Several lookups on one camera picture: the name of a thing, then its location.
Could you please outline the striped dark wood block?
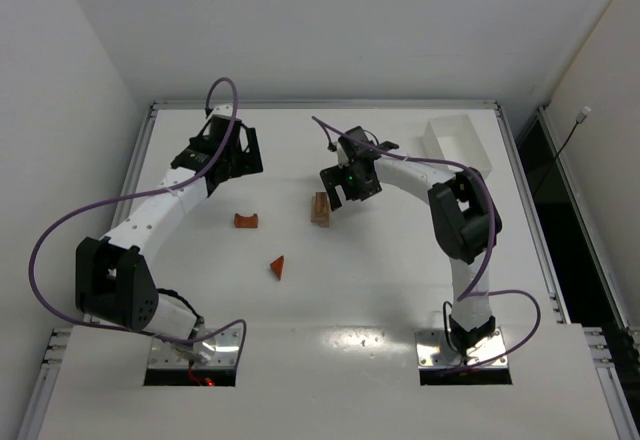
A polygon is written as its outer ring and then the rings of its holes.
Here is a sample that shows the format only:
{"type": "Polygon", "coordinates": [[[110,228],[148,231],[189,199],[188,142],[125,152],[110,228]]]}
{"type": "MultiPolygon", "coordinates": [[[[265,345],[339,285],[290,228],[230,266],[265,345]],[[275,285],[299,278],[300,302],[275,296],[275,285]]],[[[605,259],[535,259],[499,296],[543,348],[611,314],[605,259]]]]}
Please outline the striped dark wood block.
{"type": "Polygon", "coordinates": [[[311,200],[311,222],[319,227],[330,226],[330,203],[326,192],[316,192],[311,200]]]}

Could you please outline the orange arch wood block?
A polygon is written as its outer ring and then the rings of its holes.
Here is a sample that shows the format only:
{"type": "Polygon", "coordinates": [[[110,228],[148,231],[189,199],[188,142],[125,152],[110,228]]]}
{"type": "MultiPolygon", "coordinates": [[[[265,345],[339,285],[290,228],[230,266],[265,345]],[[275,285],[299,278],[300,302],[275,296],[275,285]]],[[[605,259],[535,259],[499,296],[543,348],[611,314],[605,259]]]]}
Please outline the orange arch wood block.
{"type": "Polygon", "coordinates": [[[233,224],[237,229],[257,229],[259,227],[259,216],[257,213],[248,216],[236,213],[233,224]]]}

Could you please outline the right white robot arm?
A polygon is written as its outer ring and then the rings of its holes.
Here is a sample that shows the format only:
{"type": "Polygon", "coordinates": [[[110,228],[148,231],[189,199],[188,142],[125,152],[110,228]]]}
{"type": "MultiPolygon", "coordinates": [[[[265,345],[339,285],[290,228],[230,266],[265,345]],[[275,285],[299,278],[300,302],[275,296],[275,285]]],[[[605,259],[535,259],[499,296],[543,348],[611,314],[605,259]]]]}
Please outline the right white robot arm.
{"type": "Polygon", "coordinates": [[[435,240],[449,258],[453,302],[445,316],[449,347],[464,355],[495,329],[489,301],[488,264],[501,218],[481,173],[443,160],[419,160],[397,152],[393,142],[378,143],[360,126],[328,141],[337,164],[320,171],[330,208],[364,201],[391,185],[424,202],[431,215],[435,240]]]}

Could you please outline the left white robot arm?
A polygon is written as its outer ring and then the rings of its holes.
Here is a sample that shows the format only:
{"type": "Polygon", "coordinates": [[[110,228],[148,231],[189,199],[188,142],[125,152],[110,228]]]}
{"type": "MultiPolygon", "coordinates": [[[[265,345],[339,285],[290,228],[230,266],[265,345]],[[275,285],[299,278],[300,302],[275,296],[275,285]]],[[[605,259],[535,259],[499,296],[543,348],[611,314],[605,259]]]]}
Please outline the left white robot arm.
{"type": "Polygon", "coordinates": [[[158,192],[99,239],[76,249],[75,305],[133,332],[193,339],[201,317],[156,287],[150,265],[181,221],[222,183],[262,172],[257,133],[240,120],[210,114],[171,162],[158,192]]]}

